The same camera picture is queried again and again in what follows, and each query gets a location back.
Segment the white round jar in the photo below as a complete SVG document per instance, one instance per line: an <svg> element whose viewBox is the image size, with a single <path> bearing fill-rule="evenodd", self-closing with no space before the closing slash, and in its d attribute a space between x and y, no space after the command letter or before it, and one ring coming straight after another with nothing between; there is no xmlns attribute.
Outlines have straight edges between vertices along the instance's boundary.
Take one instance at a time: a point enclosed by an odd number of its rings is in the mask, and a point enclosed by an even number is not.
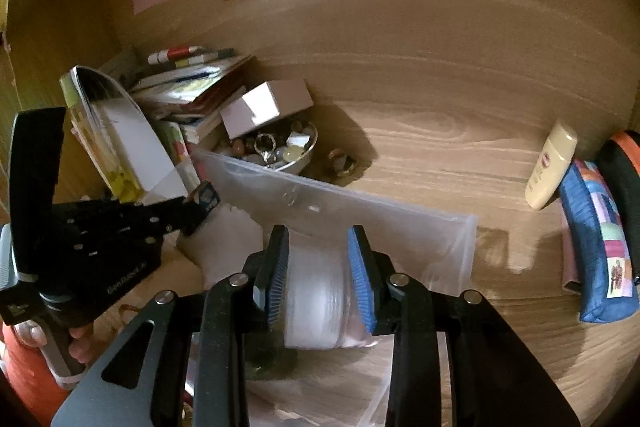
<svg viewBox="0 0 640 427"><path fill-rule="evenodd" d="M297 350L373 346L352 292L345 239L295 231L288 239L285 346Z"/></svg>

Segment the black orange round case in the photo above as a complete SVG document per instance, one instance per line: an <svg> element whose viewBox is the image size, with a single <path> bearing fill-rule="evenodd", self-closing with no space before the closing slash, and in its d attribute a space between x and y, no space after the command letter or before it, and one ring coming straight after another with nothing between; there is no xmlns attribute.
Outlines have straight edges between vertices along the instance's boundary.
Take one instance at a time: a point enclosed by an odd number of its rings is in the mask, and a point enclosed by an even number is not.
<svg viewBox="0 0 640 427"><path fill-rule="evenodd" d="M629 249L632 280L639 284L640 179L639 133L623 130L606 140L596 164L620 213Z"/></svg>

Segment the metal bowl of trinkets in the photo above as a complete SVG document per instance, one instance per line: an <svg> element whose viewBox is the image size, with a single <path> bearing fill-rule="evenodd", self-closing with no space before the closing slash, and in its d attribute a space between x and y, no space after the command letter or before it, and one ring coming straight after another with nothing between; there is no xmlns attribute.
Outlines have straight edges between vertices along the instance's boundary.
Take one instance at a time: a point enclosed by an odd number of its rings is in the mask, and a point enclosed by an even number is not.
<svg viewBox="0 0 640 427"><path fill-rule="evenodd" d="M317 127L300 118L285 118L239 138L222 140L214 152L277 172L302 173L318 143Z"/></svg>

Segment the white paper folder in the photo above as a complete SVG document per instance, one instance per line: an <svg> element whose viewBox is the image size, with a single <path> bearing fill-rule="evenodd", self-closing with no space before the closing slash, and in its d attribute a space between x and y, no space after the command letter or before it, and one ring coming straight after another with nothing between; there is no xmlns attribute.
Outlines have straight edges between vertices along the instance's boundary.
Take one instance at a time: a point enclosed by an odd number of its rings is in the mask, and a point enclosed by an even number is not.
<svg viewBox="0 0 640 427"><path fill-rule="evenodd" d="M142 188L137 200L159 202L186 195L186 186L174 163L124 87L104 72L75 67L79 69L80 87L88 95L94 115Z"/></svg>

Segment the stack of books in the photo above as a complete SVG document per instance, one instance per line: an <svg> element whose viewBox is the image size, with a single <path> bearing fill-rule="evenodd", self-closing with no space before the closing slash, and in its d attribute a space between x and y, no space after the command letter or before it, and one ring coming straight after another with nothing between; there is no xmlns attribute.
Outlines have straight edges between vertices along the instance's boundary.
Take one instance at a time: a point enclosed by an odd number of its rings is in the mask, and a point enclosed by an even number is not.
<svg viewBox="0 0 640 427"><path fill-rule="evenodd" d="M162 72L130 90L146 116L176 124L189 148L213 150L226 132L221 112L246 92L245 71L253 55L235 55Z"/></svg>

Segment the small white cardboard box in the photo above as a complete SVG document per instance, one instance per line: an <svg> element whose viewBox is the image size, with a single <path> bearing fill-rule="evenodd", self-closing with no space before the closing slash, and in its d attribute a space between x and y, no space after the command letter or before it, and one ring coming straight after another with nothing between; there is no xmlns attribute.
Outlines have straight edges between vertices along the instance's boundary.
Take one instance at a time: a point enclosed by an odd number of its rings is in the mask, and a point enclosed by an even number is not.
<svg viewBox="0 0 640 427"><path fill-rule="evenodd" d="M304 80L269 80L220 112L231 140L314 105Z"/></svg>

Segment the clear plastic storage box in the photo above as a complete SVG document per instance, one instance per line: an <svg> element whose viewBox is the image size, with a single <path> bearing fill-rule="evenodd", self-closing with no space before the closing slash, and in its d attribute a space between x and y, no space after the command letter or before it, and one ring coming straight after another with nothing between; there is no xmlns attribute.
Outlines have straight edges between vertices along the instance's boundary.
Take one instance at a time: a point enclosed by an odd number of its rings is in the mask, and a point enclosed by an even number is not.
<svg viewBox="0 0 640 427"><path fill-rule="evenodd" d="M276 225L322 239L345 239L364 228L376 251L395 268L439 293L456 295L471 282L476 220L469 215L395 202L347 188L275 172L218 154L196 165L220 205L180 251L201 270L206 286L242 269ZM365 348L283 350L269 367L247 372L250 420L282 419L317 426L379 426L390 390L393 341L373 337Z"/></svg>

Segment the blue patchwork pencil case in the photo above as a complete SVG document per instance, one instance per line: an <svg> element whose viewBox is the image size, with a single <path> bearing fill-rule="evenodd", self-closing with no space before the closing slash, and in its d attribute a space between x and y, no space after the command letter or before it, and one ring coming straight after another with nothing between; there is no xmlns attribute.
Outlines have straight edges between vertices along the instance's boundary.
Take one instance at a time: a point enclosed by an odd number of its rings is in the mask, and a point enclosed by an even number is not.
<svg viewBox="0 0 640 427"><path fill-rule="evenodd" d="M631 255L616 202L596 164L575 159L559 186L582 283L579 320L608 324L639 309Z"/></svg>

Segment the cream lotion bottle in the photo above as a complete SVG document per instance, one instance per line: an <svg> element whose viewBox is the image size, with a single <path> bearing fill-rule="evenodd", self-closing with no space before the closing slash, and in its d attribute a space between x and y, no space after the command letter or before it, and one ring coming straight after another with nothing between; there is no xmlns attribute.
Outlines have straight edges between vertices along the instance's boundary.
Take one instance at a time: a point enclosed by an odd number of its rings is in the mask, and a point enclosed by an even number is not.
<svg viewBox="0 0 640 427"><path fill-rule="evenodd" d="M555 121L525 187L530 208L541 210L548 204L573 160L577 132L562 120Z"/></svg>

